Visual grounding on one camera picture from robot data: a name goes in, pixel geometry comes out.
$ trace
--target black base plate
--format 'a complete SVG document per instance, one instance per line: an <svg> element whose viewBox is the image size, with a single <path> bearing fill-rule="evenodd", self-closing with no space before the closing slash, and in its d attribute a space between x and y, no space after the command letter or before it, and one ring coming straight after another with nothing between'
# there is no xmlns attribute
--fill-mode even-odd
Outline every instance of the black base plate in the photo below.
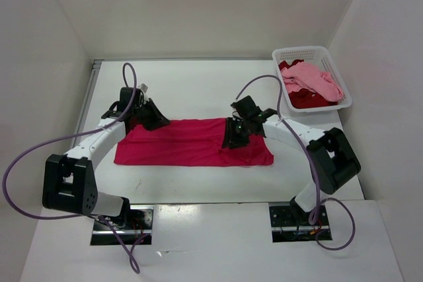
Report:
<svg viewBox="0 0 423 282"><path fill-rule="evenodd" d="M321 206L319 225L298 226L291 214L289 203L269 203L270 224L273 242L310 241L316 239L319 228L323 232L319 240L332 240L326 208Z"/></svg>
<svg viewBox="0 0 423 282"><path fill-rule="evenodd" d="M132 245L140 237L142 232L149 234L140 244L151 244L151 229L153 228L154 206L152 205L131 205L131 209L139 211L138 222L133 223L132 227L115 228L119 237L125 244ZM104 224L94 221L93 235L91 236L91 246L111 246L117 245L119 242L113 235L112 231Z"/></svg>

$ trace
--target white backdrop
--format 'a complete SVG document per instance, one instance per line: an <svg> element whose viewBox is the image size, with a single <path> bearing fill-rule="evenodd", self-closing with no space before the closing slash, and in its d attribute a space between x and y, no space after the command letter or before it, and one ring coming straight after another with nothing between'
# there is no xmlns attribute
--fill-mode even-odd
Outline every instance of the white backdrop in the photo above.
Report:
<svg viewBox="0 0 423 282"><path fill-rule="evenodd" d="M328 43L349 0L59 0L91 58L269 57Z"/></svg>
<svg viewBox="0 0 423 282"><path fill-rule="evenodd" d="M331 54L353 96L340 118L404 280L423 281L423 0L354 0Z"/></svg>
<svg viewBox="0 0 423 282"><path fill-rule="evenodd" d="M75 129L91 63L56 0L0 0L0 171L26 148ZM11 197L39 213L45 159L69 143L22 159ZM37 222L0 194L0 280L18 281Z"/></svg>

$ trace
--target white table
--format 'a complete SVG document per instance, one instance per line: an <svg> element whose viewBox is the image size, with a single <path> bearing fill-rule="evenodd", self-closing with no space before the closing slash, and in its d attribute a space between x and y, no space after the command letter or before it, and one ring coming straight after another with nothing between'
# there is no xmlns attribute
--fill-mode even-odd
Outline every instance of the white table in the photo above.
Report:
<svg viewBox="0 0 423 282"><path fill-rule="evenodd" d="M95 127L123 87L123 61L102 62L83 130ZM224 118L232 103L254 77L275 74L272 61L131 61L138 83L149 87L149 97L168 119ZM131 72L127 78L132 83ZM246 91L262 109L275 108L278 83L261 79ZM282 113L322 129L341 128L337 112ZM98 190L125 196L132 203L229 203L289 201L311 179L303 153L273 140L266 144L275 156L273 166L250 168L204 168L178 166L117 166L114 147L95 171ZM340 199L363 199L354 177L335 195Z"/></svg>
<svg viewBox="0 0 423 282"><path fill-rule="evenodd" d="M272 243L266 203L157 206L152 245L134 253L140 275L121 246L89 246L93 220L39 221L21 282L401 282L377 203L345 203L357 233L339 252L313 241ZM333 202L327 212L334 240L324 243L339 246L351 222Z"/></svg>

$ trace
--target fabric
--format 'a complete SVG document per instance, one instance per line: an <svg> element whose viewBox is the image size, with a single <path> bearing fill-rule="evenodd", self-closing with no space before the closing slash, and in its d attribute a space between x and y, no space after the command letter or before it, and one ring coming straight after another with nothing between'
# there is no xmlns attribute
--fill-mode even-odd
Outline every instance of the fabric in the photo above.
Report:
<svg viewBox="0 0 423 282"><path fill-rule="evenodd" d="M337 105L337 102L328 102L320 94L311 92L305 88L300 89L298 92L291 92L288 94L292 106L295 108L315 108Z"/></svg>
<svg viewBox="0 0 423 282"><path fill-rule="evenodd" d="M344 92L334 82L332 75L329 72L320 72L314 64L300 62L282 69L281 72L288 94L306 88L319 93L329 102L338 102L344 97Z"/></svg>
<svg viewBox="0 0 423 282"><path fill-rule="evenodd" d="M238 149L222 149L225 118L172 120L155 131L137 125L119 142L114 162L123 165L268 166L273 155L263 137Z"/></svg>
<svg viewBox="0 0 423 282"><path fill-rule="evenodd" d="M291 64L291 65L289 65L289 64L287 63L287 61L282 61L282 62L280 62L280 64L279 64L279 70L281 71L282 69L285 69L285 68L289 69L291 66L297 65L299 62L304 62L304 60L303 60L303 59L295 59L295 60L292 62L292 64Z"/></svg>

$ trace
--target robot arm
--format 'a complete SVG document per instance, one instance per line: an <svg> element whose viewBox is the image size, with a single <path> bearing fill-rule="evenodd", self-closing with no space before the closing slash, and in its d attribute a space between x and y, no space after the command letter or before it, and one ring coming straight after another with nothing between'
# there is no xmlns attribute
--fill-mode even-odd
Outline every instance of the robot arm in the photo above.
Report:
<svg viewBox="0 0 423 282"><path fill-rule="evenodd" d="M115 122L128 105L133 89L124 87L119 101L113 103L102 116L97 128ZM114 125L102 129L82 140L64 155L51 155L46 161L42 203L45 208L80 215L104 215L114 223L130 221L129 200L125 197L97 191L94 171L104 156L121 141L137 124L154 130L170 121L147 97L147 87L142 84L135 91L130 111Z"/></svg>
<svg viewBox="0 0 423 282"><path fill-rule="evenodd" d="M249 135L257 134L278 140L294 149L301 150L297 139L288 127L276 116L276 111L262 111L250 96L234 102L233 117L226 119L225 139L222 147L243 147L249 142ZM290 119L285 120L299 136L316 167L321 189L321 198L335 193L360 170L354 151L345 134L338 128L329 131L308 127ZM310 181L296 195L291 206L301 213L309 213L316 205L316 186Z"/></svg>

